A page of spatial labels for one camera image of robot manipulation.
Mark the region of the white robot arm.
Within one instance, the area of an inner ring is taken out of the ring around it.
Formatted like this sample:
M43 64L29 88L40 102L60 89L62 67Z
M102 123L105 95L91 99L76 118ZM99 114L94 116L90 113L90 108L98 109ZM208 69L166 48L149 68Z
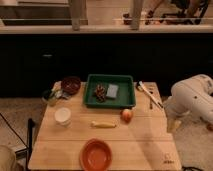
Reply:
M198 114L213 125L213 79L208 75L198 74L176 82L163 106L169 133L177 130L181 124L179 118L188 111Z

